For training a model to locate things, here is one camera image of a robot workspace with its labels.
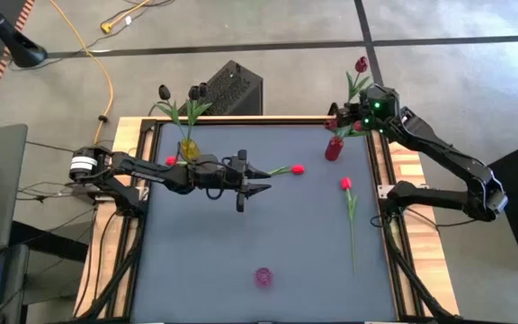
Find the black metal frame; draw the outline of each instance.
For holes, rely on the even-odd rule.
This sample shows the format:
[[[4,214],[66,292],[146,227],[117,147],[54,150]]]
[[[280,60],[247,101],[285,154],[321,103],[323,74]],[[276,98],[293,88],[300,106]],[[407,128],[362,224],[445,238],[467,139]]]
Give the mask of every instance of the black metal frame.
[[[269,117],[269,116],[263,116],[261,119],[230,119],[227,117],[225,120],[205,120],[204,118],[201,118],[197,124],[198,125],[322,125],[325,118],[321,119],[282,119],[282,118],[276,118],[276,117]],[[157,120],[144,120],[141,123],[140,126],[140,134],[137,144],[137,157],[141,157],[143,155],[145,148],[145,141],[147,137],[148,131],[153,131],[153,139],[151,141],[151,148],[149,153],[149,161],[155,162],[157,154],[158,154],[158,147],[159,147],[159,136],[161,129],[165,126],[165,124],[169,123],[171,121],[157,121]],[[380,170],[379,170],[379,163],[377,160],[377,153],[375,152],[374,147],[374,139],[371,135],[366,137],[366,143],[367,143],[367,150],[369,154],[369,161],[371,165],[371,172],[374,180],[375,185],[381,185],[381,178],[380,178]],[[392,161],[390,159],[389,154],[389,147],[387,147],[387,152],[385,152],[385,147],[381,145],[383,148],[384,156],[385,156],[385,164],[388,169],[388,175],[389,175],[389,181],[391,179],[394,179],[395,173],[393,171]],[[137,179],[132,178],[131,181],[132,185],[137,184]],[[397,224],[399,226],[399,233],[400,233],[400,240],[403,245],[404,254],[405,257],[409,258],[409,263],[413,266],[413,258],[411,256],[411,249],[409,245],[408,235],[406,233],[406,227],[405,223],[402,220],[402,225],[399,223]],[[383,230],[383,237],[388,235],[385,228]],[[118,264],[121,262],[121,260],[124,258],[125,255],[125,246],[126,242],[129,236],[130,232],[130,222],[128,220],[124,221],[121,236],[120,236],[120,246],[117,251],[116,255],[116,264],[115,267],[117,268]],[[406,319],[409,315],[406,313],[406,307],[405,307],[405,298],[403,296],[403,288],[401,283],[401,278],[399,276],[399,272],[397,269],[397,264],[395,263],[395,260],[393,256],[389,253],[389,250],[387,249],[387,261],[388,261],[388,268],[389,268],[389,274],[392,278],[392,287],[393,287],[393,295],[394,295],[394,302],[396,306],[396,312],[397,312],[397,318],[399,320]],[[129,318],[131,314],[131,305],[133,304],[133,298],[135,295],[135,284],[137,281],[137,273],[138,273],[138,263],[141,256],[139,255],[137,258],[137,262],[131,266],[130,268],[130,274],[129,274],[129,283],[127,287],[127,294],[125,296],[125,306],[124,306],[124,312],[123,317]],[[423,307],[422,304],[418,301],[418,297],[416,296],[416,292],[413,291],[413,302],[415,305],[415,311],[418,316],[423,316]],[[111,297],[109,303],[107,304],[107,313],[105,314],[107,317],[113,316],[113,309],[114,309],[114,303],[116,299],[116,293]]]

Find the wooden board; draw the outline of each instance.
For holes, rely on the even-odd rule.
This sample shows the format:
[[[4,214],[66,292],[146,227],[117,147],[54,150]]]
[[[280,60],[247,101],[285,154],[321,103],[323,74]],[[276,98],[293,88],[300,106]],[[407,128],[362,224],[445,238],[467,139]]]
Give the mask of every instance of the wooden board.
[[[200,119],[206,120],[259,120],[265,118],[273,119],[305,119],[305,120],[320,120],[325,116],[210,116],[200,117]],[[144,120],[168,120],[166,117],[124,117],[120,119],[117,133],[115,135],[115,141],[113,143],[113,151],[129,152],[133,155],[133,149],[137,149],[138,138],[140,134],[140,126]],[[375,150],[377,152],[377,159],[380,164],[380,176],[383,184],[387,184],[387,169],[385,168],[385,162],[383,153],[380,146],[379,134],[375,133]],[[147,135],[146,147],[143,152],[143,159],[147,159],[149,156],[149,149],[151,147],[152,138]],[[425,183],[423,169],[421,168],[421,162],[419,155],[416,152],[410,151],[397,143],[389,145],[391,159],[395,168],[395,175],[397,180],[405,180],[416,185],[422,185]],[[118,176],[118,179],[125,185],[130,184],[130,178],[122,175]],[[433,208],[426,206],[414,205],[411,208],[421,212],[425,217],[431,221],[435,221]],[[101,233],[107,223],[107,220],[115,210],[114,202],[105,202],[99,206],[97,212],[97,220],[94,226],[95,235],[93,243],[90,249],[92,249],[92,260],[91,260],[91,271],[90,280],[88,287],[83,294],[85,289],[85,282],[87,278],[87,267],[90,264],[89,257],[85,261],[85,267],[83,270],[83,276],[81,284],[79,286],[79,293],[77,295],[77,303],[83,298],[83,302],[79,312],[76,315],[80,315],[89,309],[91,301],[94,298],[94,293],[97,291],[97,295],[101,293],[103,287],[109,282],[113,267],[115,264],[115,255],[120,241],[122,218],[115,217],[105,233],[103,242],[103,257],[101,264],[101,271],[98,272],[98,257],[99,257],[99,245],[101,241]],[[131,230],[129,231],[129,237],[127,242],[127,248],[129,248],[135,235],[135,228],[137,223],[133,221],[130,225]],[[451,279],[449,277],[449,271],[445,262],[445,256],[442,251],[441,239],[439,233],[425,220],[417,218],[412,212],[406,212],[406,228],[408,232],[409,242],[413,253],[415,262],[415,270],[421,280],[424,282],[429,291],[439,301],[439,303],[447,311],[458,314],[457,303],[451,286]],[[95,285],[95,280],[99,273],[99,284]],[[127,286],[129,282],[129,274],[126,274],[120,283],[120,289],[118,290],[117,300],[115,303],[114,316],[122,316],[125,302],[125,294],[127,292]],[[412,314],[413,303],[411,299],[410,288],[406,279],[403,280],[404,285],[404,296],[406,300],[406,309],[409,314]]]

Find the gray floor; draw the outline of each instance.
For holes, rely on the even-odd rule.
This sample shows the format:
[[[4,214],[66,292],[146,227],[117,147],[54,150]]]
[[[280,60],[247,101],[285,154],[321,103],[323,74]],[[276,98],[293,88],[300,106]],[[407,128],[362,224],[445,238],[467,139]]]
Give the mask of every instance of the gray floor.
[[[363,2],[374,40],[518,35],[517,0]],[[103,36],[101,20],[126,7],[122,1],[107,0],[58,3],[87,42]],[[24,30],[50,52],[79,49],[48,1],[36,1]],[[351,0],[177,0],[148,10],[95,49],[361,40]],[[384,83],[395,87],[402,104],[430,122],[442,138],[487,163],[518,148],[518,42],[382,47],[376,52]],[[101,58],[115,89],[112,124],[102,139],[112,140],[119,117],[145,115],[157,100],[160,84],[169,85],[174,98],[182,101],[189,85],[207,80],[230,59],[264,78],[266,114],[326,113],[331,102],[344,101],[344,71],[361,55],[364,48]],[[7,71],[0,83],[0,126],[24,122],[30,127],[29,140],[76,149],[91,143],[96,117],[106,103],[103,74],[87,58],[41,70]],[[69,159],[65,152],[29,146],[22,185],[67,181]],[[461,187],[428,158],[424,171],[433,187]],[[85,208],[73,198],[21,202],[16,219],[49,229]],[[441,223],[465,219],[452,211],[437,211],[436,218]],[[77,237],[86,224],[82,220],[66,235]],[[518,322],[518,248],[505,219],[444,229],[442,242],[461,314]],[[40,262],[35,267],[41,269],[55,261],[41,260],[32,263]],[[48,274],[50,280],[73,280],[80,270],[70,266],[58,266],[55,274]],[[37,304],[30,307],[29,322],[65,320],[71,305],[65,300]]]

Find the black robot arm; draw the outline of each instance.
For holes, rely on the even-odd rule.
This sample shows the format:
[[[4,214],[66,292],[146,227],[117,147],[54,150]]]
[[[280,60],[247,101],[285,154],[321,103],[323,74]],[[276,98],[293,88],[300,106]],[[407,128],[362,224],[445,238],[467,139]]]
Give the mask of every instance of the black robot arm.
[[[139,197],[137,188],[123,185],[115,176],[128,175],[163,184],[178,194],[188,194],[195,188],[219,190],[218,199],[225,190],[237,192],[237,211],[244,210],[245,199],[263,190],[269,184],[249,184],[247,179],[271,177],[246,162],[246,151],[239,150],[236,156],[225,157],[218,162],[213,155],[201,155],[190,163],[161,166],[131,157],[123,152],[111,152],[103,147],[88,147],[77,150],[71,160],[69,178],[82,185],[97,186],[110,195],[119,214],[137,217],[145,213],[146,206]]]
[[[347,103],[341,109],[332,106],[331,113],[336,114],[339,126],[361,121],[365,130],[379,131],[389,142],[425,153],[467,184],[466,192],[453,192],[420,189],[400,181],[388,193],[388,206],[405,208],[421,203],[460,210],[478,221],[493,221],[505,208],[507,196],[493,171],[439,139],[433,128],[409,108],[400,108],[394,89],[373,85],[361,92],[360,102]]]

